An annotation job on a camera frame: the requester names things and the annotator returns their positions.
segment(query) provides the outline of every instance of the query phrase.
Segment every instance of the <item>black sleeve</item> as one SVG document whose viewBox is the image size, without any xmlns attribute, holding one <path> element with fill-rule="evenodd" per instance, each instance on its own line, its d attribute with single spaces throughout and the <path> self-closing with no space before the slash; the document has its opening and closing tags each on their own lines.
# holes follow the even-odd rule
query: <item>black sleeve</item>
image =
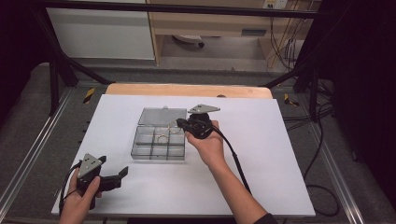
<svg viewBox="0 0 396 224">
<path fill-rule="evenodd" d="M 271 213 L 267 213 L 265 216 L 257 220 L 254 224 L 277 224 L 277 222 L 271 215 Z"/>
</svg>

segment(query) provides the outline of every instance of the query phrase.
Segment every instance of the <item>hand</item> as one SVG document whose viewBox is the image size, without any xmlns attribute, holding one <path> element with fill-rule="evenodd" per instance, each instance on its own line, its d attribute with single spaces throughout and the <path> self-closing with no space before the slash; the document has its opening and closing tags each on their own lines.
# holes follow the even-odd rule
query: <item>hand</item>
<svg viewBox="0 0 396 224">
<path fill-rule="evenodd" d="M 212 120 L 212 124 L 219 127 L 217 120 Z M 226 164 L 224 160 L 223 139 L 216 133 L 212 132 L 206 139 L 197 139 L 191 133 L 186 132 L 189 143 L 198 149 L 202 161 L 212 168 L 215 165 Z"/>
<path fill-rule="evenodd" d="M 99 189 L 100 177 L 97 176 L 93 179 L 84 195 L 81 197 L 81 195 L 76 191 L 78 170 L 79 169 L 77 168 L 70 179 L 69 190 L 67 191 L 67 194 L 70 193 L 70 195 L 67 196 L 66 202 L 64 203 L 64 210 L 62 211 L 59 223 L 82 223 L 85 216 L 87 216 L 88 211 L 90 210 L 91 200 L 95 196 L 96 191 Z M 98 192 L 96 197 L 102 197 L 102 193 Z"/>
</svg>

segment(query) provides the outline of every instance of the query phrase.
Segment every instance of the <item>white table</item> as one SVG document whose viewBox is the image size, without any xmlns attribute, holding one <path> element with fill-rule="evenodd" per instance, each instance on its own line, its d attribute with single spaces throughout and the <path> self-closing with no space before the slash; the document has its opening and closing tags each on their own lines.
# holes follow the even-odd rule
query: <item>white table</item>
<svg viewBox="0 0 396 224">
<path fill-rule="evenodd" d="M 253 196 L 274 216 L 312 217 L 313 205 L 276 100 L 185 96 L 102 95 L 73 164 L 90 153 L 107 156 L 102 176 L 129 166 L 122 186 L 104 192 L 91 214 L 104 217 L 222 217 L 231 215 L 196 149 L 186 141 L 180 161 L 134 161 L 131 149 L 144 107 L 221 108 L 217 119 L 241 162 Z M 225 157 L 237 173 L 232 154 Z M 58 202 L 52 213 L 57 214 Z"/>
</svg>

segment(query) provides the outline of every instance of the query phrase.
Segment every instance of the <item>transparent lid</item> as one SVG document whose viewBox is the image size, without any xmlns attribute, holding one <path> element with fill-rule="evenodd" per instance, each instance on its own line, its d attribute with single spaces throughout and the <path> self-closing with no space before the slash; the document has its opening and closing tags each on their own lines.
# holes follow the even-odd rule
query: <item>transparent lid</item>
<svg viewBox="0 0 396 224">
<path fill-rule="evenodd" d="M 168 127 L 177 119 L 185 119 L 186 116 L 187 109 L 184 108 L 144 108 L 138 124 Z"/>
</svg>

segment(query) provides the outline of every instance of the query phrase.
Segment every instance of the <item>forearm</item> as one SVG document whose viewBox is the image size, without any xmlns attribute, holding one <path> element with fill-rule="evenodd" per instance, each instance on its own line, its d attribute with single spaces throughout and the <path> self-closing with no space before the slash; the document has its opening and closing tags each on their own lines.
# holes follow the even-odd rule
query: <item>forearm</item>
<svg viewBox="0 0 396 224">
<path fill-rule="evenodd" d="M 237 223 L 254 223 L 267 214 L 225 162 L 209 166 Z"/>
</svg>

